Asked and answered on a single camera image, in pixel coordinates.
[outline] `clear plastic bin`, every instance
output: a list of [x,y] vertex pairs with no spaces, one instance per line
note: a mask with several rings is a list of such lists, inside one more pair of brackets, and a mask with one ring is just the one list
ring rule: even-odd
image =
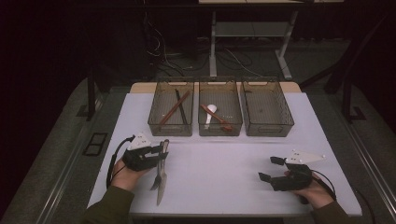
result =
[[241,102],[248,136],[286,137],[294,125],[276,77],[243,77]]
[[154,136],[192,136],[193,77],[158,79],[148,117]]
[[[207,122],[202,105],[215,105],[215,116]],[[199,82],[198,124],[201,136],[238,136],[243,119],[234,77],[201,77]]]

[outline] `white tabletop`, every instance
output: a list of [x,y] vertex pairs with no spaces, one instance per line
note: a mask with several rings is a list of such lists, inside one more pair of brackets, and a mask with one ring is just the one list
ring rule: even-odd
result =
[[[192,137],[167,137],[168,181],[159,206],[157,191],[150,191],[156,175],[152,169],[144,175],[134,193],[131,213],[135,216],[194,217],[295,217],[311,210],[289,192],[273,191],[260,181],[258,172],[282,176],[286,166],[270,162],[271,156],[286,158],[293,149],[325,155],[325,161],[308,164],[333,182],[338,202],[352,216],[361,215],[361,207],[340,168],[322,131],[315,112],[304,93],[285,93],[295,125],[287,137],[249,137],[243,125],[238,137],[201,137],[198,134],[197,109],[193,112]],[[153,93],[127,94],[98,174],[89,205],[100,201],[106,192],[106,173],[118,144],[143,132],[153,146],[165,137],[151,135],[147,124]],[[198,95],[194,95],[197,108]]]

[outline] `hand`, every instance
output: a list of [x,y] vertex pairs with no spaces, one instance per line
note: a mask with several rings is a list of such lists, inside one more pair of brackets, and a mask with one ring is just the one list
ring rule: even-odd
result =
[[[312,176],[316,179],[320,179],[316,174],[312,173]],[[291,192],[301,195],[305,197],[309,203],[312,204],[312,207],[315,209],[319,209],[329,203],[334,202],[334,199],[327,192],[325,188],[323,188],[317,181],[313,180],[308,188],[292,190]]]
[[133,171],[127,168],[122,160],[118,160],[114,165],[111,185],[120,189],[132,191],[137,183],[137,180],[149,170],[150,169],[139,172]]

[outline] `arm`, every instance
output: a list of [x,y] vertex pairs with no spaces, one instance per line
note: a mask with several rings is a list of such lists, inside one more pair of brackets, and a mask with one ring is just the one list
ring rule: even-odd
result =
[[113,179],[103,199],[89,207],[80,223],[128,223],[128,214],[134,198],[132,190],[137,180],[147,172],[136,172],[125,167],[122,160],[117,161]]
[[352,224],[355,221],[317,181],[312,181],[306,189],[294,190],[293,193],[305,197],[314,211],[312,216],[317,224]]

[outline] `fork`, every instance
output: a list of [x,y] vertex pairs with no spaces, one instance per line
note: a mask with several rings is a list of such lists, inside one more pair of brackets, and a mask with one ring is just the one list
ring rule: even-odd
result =
[[160,186],[160,184],[161,184],[161,172],[160,172],[161,162],[162,161],[158,161],[158,164],[157,164],[157,176],[155,176],[154,183],[152,184],[150,190],[157,189]]

